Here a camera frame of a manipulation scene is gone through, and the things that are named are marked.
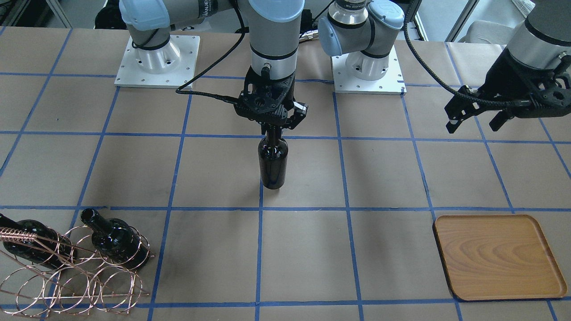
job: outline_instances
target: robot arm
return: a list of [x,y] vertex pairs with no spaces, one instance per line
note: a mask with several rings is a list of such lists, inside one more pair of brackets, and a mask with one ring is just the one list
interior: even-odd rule
[[403,25],[403,10],[389,0],[336,0],[319,21],[319,40],[329,56],[350,53],[345,66],[352,76],[376,81],[389,68]]
[[486,74],[485,83],[459,92],[488,101],[455,95],[446,105],[448,131],[488,110],[500,112],[490,122],[497,131],[509,119],[561,117],[571,113],[571,2],[541,1],[519,25],[507,47]]
[[133,47],[139,51],[139,66],[149,73],[168,69],[168,63],[173,62],[168,58],[175,57],[177,52],[170,43],[173,26],[196,24],[231,8],[238,8],[244,14],[250,27],[252,53],[244,90],[237,98],[182,92],[180,89],[190,84],[187,82],[178,92],[223,98],[234,104],[239,116],[261,125],[266,137],[258,148],[260,173],[263,184],[271,189],[284,183],[288,150],[282,129],[294,129],[307,113],[307,105],[293,97],[303,7],[304,0],[122,0],[120,3]]

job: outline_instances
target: blue grid line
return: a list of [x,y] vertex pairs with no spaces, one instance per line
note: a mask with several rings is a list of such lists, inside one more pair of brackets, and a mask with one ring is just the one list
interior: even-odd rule
[[[47,83],[50,81],[51,75],[54,73],[55,67],[58,65],[59,59],[62,57],[63,50],[66,48],[67,41],[70,39],[72,31],[73,31],[73,29],[70,29],[70,31],[67,33],[67,37],[63,41],[62,47],[59,50],[59,53],[58,53],[57,57],[55,58],[55,62],[50,69],[50,73],[47,76],[46,81],[43,83],[42,89],[40,90],[38,97],[36,98],[34,104],[32,105],[32,108],[31,108],[30,112],[28,113],[28,116],[26,117],[26,120],[24,121],[24,124],[22,125],[22,128],[20,129],[20,131],[24,131],[26,129],[26,126],[28,125],[28,123],[32,117],[32,114],[34,113],[34,110],[38,106],[38,103],[39,103],[40,99],[42,98],[42,94],[47,87]],[[18,136],[16,137],[16,140],[14,141],[14,144],[12,145],[12,148],[10,149],[10,152],[8,153],[8,156],[6,157],[6,159],[4,160],[4,163],[2,164],[2,167],[0,168],[0,177],[4,174],[4,171],[6,170],[6,167],[8,166],[8,163],[10,162],[10,159],[12,158],[12,155],[14,154],[14,151],[16,150],[16,147],[18,146],[18,143],[20,142],[21,137],[22,137],[22,134],[18,134]]]
[[[448,44],[444,43],[444,45],[446,47],[446,51],[448,52],[448,57],[450,57],[450,61],[452,62],[452,67],[454,68],[454,71],[456,72],[456,76],[458,76],[458,80],[460,81],[461,84],[464,84],[464,80],[460,76],[460,73],[458,71],[458,67],[456,66],[456,62],[454,61],[454,57],[452,57],[452,53],[450,52],[450,48],[449,48]],[[490,149],[490,146],[488,145],[488,141],[486,140],[486,135],[484,134],[484,130],[482,129],[482,126],[480,125],[480,121],[478,120],[477,116],[474,116],[474,120],[476,121],[476,126],[478,126],[478,130],[480,131],[480,135],[482,136],[482,140],[484,141],[486,151],[488,151],[488,155],[490,156],[490,161],[492,162],[492,166],[494,167],[494,171],[496,172],[498,180],[500,181],[500,185],[501,185],[501,188],[504,192],[505,199],[508,202],[508,206],[509,206],[509,208],[512,209],[512,214],[515,214],[516,212],[513,211],[512,201],[509,199],[508,190],[505,188],[504,180],[501,177],[500,170],[498,169],[497,164],[496,164],[496,160],[494,159],[494,156],[492,155],[492,150]]]
[[549,312],[551,312],[551,317],[553,321],[558,321],[557,315],[555,314],[555,310],[553,309],[553,305],[551,304],[551,300],[547,300],[547,306],[549,307]]
[[[278,307],[278,306],[357,306],[359,304],[366,306],[380,306],[380,305],[408,305],[408,304],[446,304],[446,303],[481,303],[481,302],[543,302],[546,299],[506,299],[506,300],[476,300],[465,301],[462,299],[400,299],[400,300],[340,300],[340,301],[262,301],[259,303],[260,307]],[[566,296],[559,299],[547,299],[550,303],[552,301],[571,301],[571,296]],[[64,307],[71,306],[72,304],[64,304]],[[0,304],[4,309],[15,309],[15,304]],[[80,304],[78,307],[87,308],[88,304]],[[255,307],[256,302],[164,302],[164,303],[137,303],[137,308],[211,308],[211,307]],[[31,308],[44,308],[45,305],[37,303]],[[127,307],[127,304],[122,304],[120,307]]]
[[[111,211],[167,211],[167,206],[39,206],[39,205],[1,205],[4,210],[84,210],[86,208],[109,208]],[[259,211],[259,207],[184,207],[172,206],[172,211]],[[350,207],[350,211],[497,211],[497,212],[571,212],[571,208],[550,207],[473,207],[473,206],[434,206],[430,207]],[[346,207],[262,207],[264,211],[345,211]]]
[[423,163],[422,163],[422,160],[420,159],[419,148],[416,144],[415,133],[412,130],[411,118],[408,114],[407,103],[404,100],[404,96],[401,96],[400,100],[401,100],[401,103],[403,103],[404,116],[407,119],[408,131],[411,133],[412,147],[415,149],[416,162],[419,165],[420,176],[422,177],[422,180],[423,180],[424,191],[426,193],[428,206],[430,207],[430,212],[432,214],[432,220],[436,221],[436,213],[434,212],[434,206],[432,205],[432,198],[430,197],[430,190],[428,188],[427,178],[426,178],[426,175],[424,174]]
[[[113,109],[115,108],[115,104],[117,103],[117,97],[119,96],[119,89],[117,87],[115,90],[115,94],[113,95],[113,100],[111,101],[111,106],[109,107],[109,112],[107,113],[107,118],[105,118],[105,123],[103,124],[103,129],[101,129],[101,133],[105,133],[107,130],[107,126],[109,125],[109,120],[111,119],[111,114],[113,113]],[[91,174],[93,173],[93,168],[95,167],[95,161],[97,160],[97,156],[99,155],[99,151],[101,150],[101,145],[103,144],[103,135],[99,137],[99,141],[97,142],[97,147],[95,148],[95,152],[93,153],[93,158],[91,159],[91,164],[89,165],[89,170],[87,171],[87,175],[85,177],[85,181],[83,182],[83,187],[81,188],[81,193],[79,194],[79,199],[77,200],[77,209],[73,215],[73,218],[70,223],[69,229],[71,230],[75,222],[77,221],[77,216],[79,215],[80,206],[83,202],[83,198],[85,197],[85,192],[87,191],[87,185],[89,184],[89,180],[91,179]]]
[[333,95],[333,110],[335,111],[335,125],[337,127],[337,144],[339,145],[339,159],[341,162],[341,178],[343,179],[343,194],[345,197],[345,211],[347,213],[347,229],[349,234],[349,245],[351,247],[351,261],[353,264],[353,276],[355,277],[355,290],[357,294],[357,302],[359,303],[359,320],[364,321],[363,304],[361,303],[361,283],[359,281],[359,269],[357,267],[357,255],[355,253],[355,240],[353,238],[353,224],[351,222],[351,210],[349,206],[349,191],[347,189],[347,176],[345,173],[345,160],[343,158],[343,143],[341,141],[341,125],[339,123],[339,111],[337,109],[337,95]]
[[258,210],[258,253],[256,254],[256,309],[254,321],[260,321],[260,292],[262,290],[262,239],[264,216],[264,184],[260,180],[260,201]]
[[181,131],[182,136],[180,137],[180,143],[179,143],[178,153],[176,155],[176,163],[175,163],[174,173],[172,175],[171,192],[170,192],[170,195],[168,197],[167,215],[164,219],[163,239],[161,240],[161,243],[160,243],[159,257],[158,257],[158,260],[157,260],[158,262],[156,265],[155,282],[154,282],[153,287],[152,287],[151,306],[148,309],[147,321],[152,321],[152,315],[154,313],[154,306],[155,306],[155,301],[156,301],[156,292],[157,292],[157,289],[159,287],[159,281],[160,281],[160,271],[163,267],[164,248],[165,248],[166,243],[167,243],[168,225],[170,223],[170,218],[171,218],[171,213],[172,213],[172,202],[173,202],[174,196],[175,196],[176,180],[178,178],[178,171],[180,168],[180,159],[182,157],[182,151],[183,151],[183,147],[184,147],[184,133],[186,132],[186,127],[188,125],[188,115],[190,114],[191,104],[192,104],[192,95],[189,95],[187,105],[186,105],[186,112],[184,114],[184,122],[182,125],[182,131]]
[[54,77],[86,77],[86,78],[115,78],[117,75],[92,75],[92,74],[53,74]]
[[567,164],[565,164],[565,161],[563,160],[563,157],[561,156],[561,153],[559,153],[559,149],[557,148],[557,146],[555,145],[555,143],[553,143],[553,139],[551,138],[551,135],[549,134],[549,131],[547,130],[546,125],[543,123],[543,119],[539,118],[539,123],[540,123],[541,126],[543,127],[543,130],[545,130],[545,133],[547,134],[547,138],[549,139],[551,145],[553,145],[553,148],[555,149],[555,152],[557,153],[557,157],[559,157],[559,160],[561,161],[561,164],[563,165],[563,168],[565,168],[565,171],[567,172],[567,176],[569,176],[569,178],[571,178],[571,172],[569,171],[569,168],[567,167]]
[[42,74],[42,73],[7,73],[7,72],[0,72],[2,76],[39,76],[39,77],[46,77],[49,74]]
[[[0,134],[22,134],[22,135],[74,135],[74,136],[134,136],[134,137],[198,137],[198,138],[251,138],[261,139],[263,135],[234,135],[234,134],[176,134],[176,133],[125,133],[125,132],[83,132],[83,131],[22,131],[22,130],[0,130]],[[284,135],[287,139],[323,139],[337,140],[335,136],[296,136]],[[410,142],[412,138],[407,137],[341,137],[344,141],[402,141]],[[417,142],[452,142],[452,143],[483,143],[483,139],[462,139],[462,138],[415,138]],[[549,145],[571,145],[566,141],[514,141],[502,139],[487,139],[488,143],[504,144],[549,144]]]

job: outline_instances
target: grid square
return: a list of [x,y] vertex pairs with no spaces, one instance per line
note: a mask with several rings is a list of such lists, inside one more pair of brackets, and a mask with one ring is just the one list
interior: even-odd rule
[[[194,90],[238,97],[244,90],[244,81],[239,79],[200,78]],[[239,117],[228,103],[203,96],[192,96],[188,115],[188,134],[210,135],[260,135],[260,125]]]
[[215,321],[251,321],[254,320],[254,308],[156,308],[154,321],[164,320],[215,320]]
[[554,141],[571,142],[571,130],[569,130],[571,116],[542,118],[541,120]]
[[357,306],[261,307],[264,321],[357,321]]
[[463,83],[473,87],[484,84],[486,73],[502,52],[500,45],[460,42],[448,42],[447,45]]
[[308,41],[299,44],[295,78],[333,80],[331,57],[323,51],[319,41]]
[[257,254],[257,211],[174,211],[156,301],[253,302]]
[[417,142],[434,206],[507,207],[483,143]]
[[545,238],[549,242],[549,248],[555,257],[564,279],[568,283],[566,295],[570,295],[571,252],[569,252],[569,244],[571,244],[571,235],[569,231],[571,231],[571,221],[569,220],[569,213],[527,212],[526,214],[533,216],[541,225]]
[[0,75],[0,130],[22,128],[45,82],[46,77]]
[[458,321],[456,307],[452,303],[363,306],[363,314],[365,321]]
[[[125,221],[130,226],[136,228],[141,235],[147,238],[150,244],[150,250],[154,258],[150,258],[144,267],[137,270],[137,274],[143,282],[143,289],[149,293],[152,292],[153,281],[155,279],[156,267],[158,265],[160,245],[163,240],[164,220],[167,216],[165,211],[111,211],[107,208],[97,210],[106,219],[118,218]],[[82,226],[83,222],[78,218],[75,226]],[[119,303],[120,301],[109,301],[110,303]],[[151,302],[151,295],[141,296],[139,303]]]
[[410,138],[399,95],[336,94],[343,137]]
[[412,142],[343,141],[343,155],[351,206],[428,206]]
[[464,321],[553,321],[545,301],[460,303]]
[[351,212],[363,300],[450,298],[430,212]]
[[[73,217],[74,214],[73,210],[54,211],[54,210],[8,210],[8,209],[1,210],[1,213],[5,214],[8,218],[16,222],[24,219],[33,219],[40,221],[44,225],[53,228],[55,231],[57,231],[60,234],[64,234],[65,232],[67,232],[71,223],[71,218]],[[3,246],[0,246],[0,250],[8,253]],[[21,259],[21,262],[24,264],[29,263],[29,261],[27,261],[26,259]],[[14,261],[10,260],[8,257],[0,253],[0,279],[4,280],[8,276],[8,274],[14,272],[15,270],[21,267],[22,266],[20,266],[18,263],[15,263]],[[4,287],[3,289],[9,291],[16,290],[17,292],[18,288],[15,288],[14,286],[18,283],[20,285],[23,284],[33,275],[34,275],[33,272],[30,273],[19,272],[14,276],[12,276],[12,278],[10,279],[11,281],[9,281],[9,283],[6,284],[7,286]],[[0,304],[15,304],[15,303],[16,299],[14,296],[0,292]]]
[[357,299],[347,213],[264,212],[263,301]]
[[4,164],[6,157],[10,153],[17,135],[0,135],[0,162]]
[[50,72],[68,29],[7,27],[0,37],[0,72]]
[[75,206],[98,137],[24,135],[0,178],[0,203]]
[[116,75],[128,40],[127,30],[74,29],[55,73]]
[[114,94],[110,78],[52,77],[26,130],[101,131]]
[[278,190],[264,189],[264,206],[344,207],[338,142],[287,139],[287,143],[285,184]]
[[489,146],[514,207],[571,207],[571,179],[553,146]]
[[172,89],[121,88],[107,132],[180,134],[188,100]]
[[[460,85],[454,66],[448,58],[448,51],[443,42],[413,41],[413,46],[422,59],[434,72],[449,85]],[[395,49],[399,64],[403,71],[404,81],[408,84],[437,84],[436,80],[424,70],[412,55],[407,43],[402,40],[395,41]]]
[[452,94],[440,87],[407,87],[404,100],[416,138],[481,139],[474,119],[468,119],[450,134],[446,129],[448,116],[444,106]]
[[105,137],[83,205],[167,206],[179,143],[175,137]]
[[[202,72],[218,58],[220,58],[230,47],[238,41],[238,34],[214,34],[214,37],[205,37],[204,33],[196,33],[200,36],[198,60],[196,61],[196,73]],[[244,77],[252,63],[250,54],[250,35],[246,34],[242,43],[226,59],[222,60],[216,67],[212,68],[207,75],[224,77]]]
[[174,206],[257,207],[258,139],[184,140]]
[[571,301],[552,301],[557,320],[571,320]]

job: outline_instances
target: black cable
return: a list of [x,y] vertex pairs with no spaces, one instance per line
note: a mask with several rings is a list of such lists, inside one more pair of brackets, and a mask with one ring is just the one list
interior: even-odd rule
[[[407,14],[404,17],[404,20],[407,21],[408,16],[411,13],[411,8],[412,6],[408,6],[407,9]],[[436,82],[442,86],[444,89],[448,90],[450,93],[452,93],[454,96],[466,99],[468,101],[471,102],[475,102],[478,104],[482,104],[482,105],[487,105],[487,106],[493,106],[493,107],[500,107],[500,108],[505,108],[505,107],[516,107],[516,106],[530,106],[532,103],[531,101],[527,101],[527,100],[520,100],[520,101],[506,101],[506,102],[499,102],[499,101],[487,101],[484,99],[480,99],[480,98],[476,98],[476,97],[472,97],[472,96],[468,96],[465,95],[463,93],[459,93],[458,91],[454,90],[452,87],[448,86],[442,79],[440,79],[438,77],[438,75],[436,75],[436,73],[434,71],[432,71],[432,69],[430,69],[430,67],[428,67],[427,63],[424,62],[424,60],[420,57],[419,53],[416,51],[416,49],[412,46],[412,42],[411,39],[408,35],[408,28],[405,26],[404,28],[404,39],[407,42],[408,47],[410,48],[412,54],[415,56],[416,60],[419,61],[420,65],[428,72],[428,74],[434,78],[434,80],[436,80]]]
[[322,10],[320,13],[318,13],[318,14],[315,16],[315,18],[311,21],[311,26],[313,26],[313,24],[315,23],[315,21],[317,21],[317,19],[319,18],[319,16],[322,15],[322,14],[329,8],[329,6],[330,6],[331,4],[333,4],[334,2],[335,2],[335,0],[332,0],[328,5],[325,6],[325,8],[323,8],[323,10]]
[[231,104],[238,102],[238,100],[236,98],[231,97],[231,96],[222,96],[222,95],[218,95],[218,94],[204,93],[202,91],[194,91],[194,90],[183,90],[186,87],[188,87],[190,84],[195,82],[198,78],[204,76],[207,72],[209,72],[212,68],[214,68],[214,66],[216,66],[219,62],[221,62],[228,55],[230,55],[240,45],[240,43],[242,42],[242,40],[246,36],[246,28],[244,27],[244,20],[242,19],[242,15],[240,14],[240,10],[238,9],[238,2],[236,0],[232,1],[232,6],[234,7],[234,11],[236,12],[236,16],[238,17],[238,21],[240,21],[240,29],[242,31],[242,33],[240,34],[240,39],[238,39],[238,41],[236,41],[236,43],[228,51],[226,51],[226,53],[223,54],[222,57],[218,58],[217,61],[215,61],[210,66],[208,66],[206,69],[204,69],[200,74],[196,75],[194,78],[190,79],[189,81],[184,83],[182,86],[178,87],[176,89],[177,94],[205,96],[205,97],[218,99],[220,101],[223,101],[226,103],[231,103]]
[[131,46],[135,49],[139,49],[139,48],[143,48],[145,47],[146,44],[148,44],[149,42],[151,42],[152,38],[154,36],[156,36],[156,33],[159,32],[159,29],[155,29],[155,31],[152,32],[151,36],[143,43],[141,43],[140,45],[136,45],[134,41],[131,42]]

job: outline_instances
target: rectangular tray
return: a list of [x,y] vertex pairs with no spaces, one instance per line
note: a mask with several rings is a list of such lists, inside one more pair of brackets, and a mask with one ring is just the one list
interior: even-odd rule
[[541,227],[529,215],[444,215],[434,231],[449,286],[462,300],[567,293]]

